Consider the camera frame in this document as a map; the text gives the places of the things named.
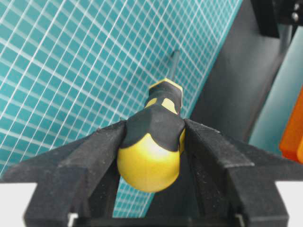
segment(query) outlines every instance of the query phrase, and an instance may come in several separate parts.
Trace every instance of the clamp jaw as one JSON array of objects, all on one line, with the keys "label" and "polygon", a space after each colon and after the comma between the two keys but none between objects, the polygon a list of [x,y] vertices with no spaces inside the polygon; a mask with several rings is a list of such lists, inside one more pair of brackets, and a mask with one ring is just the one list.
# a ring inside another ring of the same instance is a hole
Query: clamp jaw
[{"label": "clamp jaw", "polygon": [[124,121],[13,166],[1,183],[37,183],[24,214],[27,227],[66,227],[70,213],[80,217],[74,227],[286,227],[291,214],[276,182],[303,181],[303,166],[184,121],[184,153],[195,182],[199,219],[170,217],[168,223],[167,218],[111,218]]}]

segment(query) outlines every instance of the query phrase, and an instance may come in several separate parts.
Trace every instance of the screwdriver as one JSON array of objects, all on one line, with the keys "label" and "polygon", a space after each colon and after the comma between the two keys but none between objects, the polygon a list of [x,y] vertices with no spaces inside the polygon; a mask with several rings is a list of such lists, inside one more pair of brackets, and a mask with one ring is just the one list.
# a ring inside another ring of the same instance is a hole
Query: screwdriver
[{"label": "screwdriver", "polygon": [[[173,78],[179,51],[172,55],[169,77]],[[145,107],[126,121],[126,136],[120,145],[117,166],[132,187],[158,192],[179,175],[184,150],[185,123],[180,117],[182,87],[163,79],[149,88]]]}]

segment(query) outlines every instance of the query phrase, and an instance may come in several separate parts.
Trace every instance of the black panel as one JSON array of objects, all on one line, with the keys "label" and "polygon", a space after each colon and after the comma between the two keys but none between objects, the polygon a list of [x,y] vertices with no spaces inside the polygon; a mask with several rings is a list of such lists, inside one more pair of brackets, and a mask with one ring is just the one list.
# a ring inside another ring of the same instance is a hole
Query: black panel
[{"label": "black panel", "polygon": [[191,119],[248,141],[290,44],[290,27],[280,34],[262,36],[251,2],[244,0]]}]

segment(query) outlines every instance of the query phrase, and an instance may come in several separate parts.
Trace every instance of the teal cutting mat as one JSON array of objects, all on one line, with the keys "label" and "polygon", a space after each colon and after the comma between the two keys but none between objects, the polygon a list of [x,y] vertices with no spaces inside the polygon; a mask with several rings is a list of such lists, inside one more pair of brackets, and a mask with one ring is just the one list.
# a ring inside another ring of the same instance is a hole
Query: teal cutting mat
[{"label": "teal cutting mat", "polygon": [[[189,117],[240,4],[0,0],[0,175],[142,109],[175,49]],[[152,198],[121,179],[113,216],[142,217]]]}]

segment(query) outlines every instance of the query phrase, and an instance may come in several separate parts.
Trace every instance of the white grid line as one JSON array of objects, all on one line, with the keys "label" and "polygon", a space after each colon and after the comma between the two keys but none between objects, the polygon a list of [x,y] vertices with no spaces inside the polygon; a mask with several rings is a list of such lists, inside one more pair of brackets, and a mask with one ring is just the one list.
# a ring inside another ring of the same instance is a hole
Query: white grid line
[{"label": "white grid line", "polygon": [[[43,10],[42,10],[41,14],[39,15],[39,18],[37,19],[36,22],[39,21],[41,15],[42,15],[43,12],[45,11],[46,5],[47,5],[47,4],[44,5]],[[56,12],[56,15],[55,15],[54,18],[57,18],[58,14],[59,14],[59,11],[60,11],[60,8],[59,8],[58,11]],[[42,40],[40,41],[40,44],[38,45],[37,49],[35,50],[35,53],[34,53],[33,57],[31,58],[31,61],[29,62],[28,66],[27,66],[26,69],[25,69],[25,72],[27,72],[27,70],[28,70],[28,68],[29,68],[29,66],[30,66],[30,64],[31,64],[31,62],[33,61],[34,57],[36,56],[36,54],[37,54],[37,52],[38,52],[38,50],[39,50],[39,48],[40,48],[42,42],[44,41],[45,37],[47,36],[47,34],[48,34],[48,32],[49,32],[49,30],[50,30],[50,28],[51,28],[51,25],[52,25],[52,24],[50,24],[50,26],[48,27],[46,33],[44,34]],[[6,104],[6,106],[5,106],[4,110],[3,110],[3,113],[6,111],[8,105],[9,105],[10,101],[12,100],[12,98],[13,98],[13,96],[14,96],[14,94],[15,94],[17,88],[19,87],[21,81],[22,81],[22,80],[20,80],[20,81],[18,82],[17,86],[15,87],[15,90],[14,90],[12,96],[9,98],[9,101],[8,101],[8,103]],[[20,110],[22,109],[23,105],[24,105],[24,103],[22,104],[21,108],[19,109],[17,115],[19,114],[19,112],[20,112]],[[2,168],[2,170],[0,171],[0,175],[2,174],[4,168],[5,168],[5,165],[4,165],[4,167]]]}]

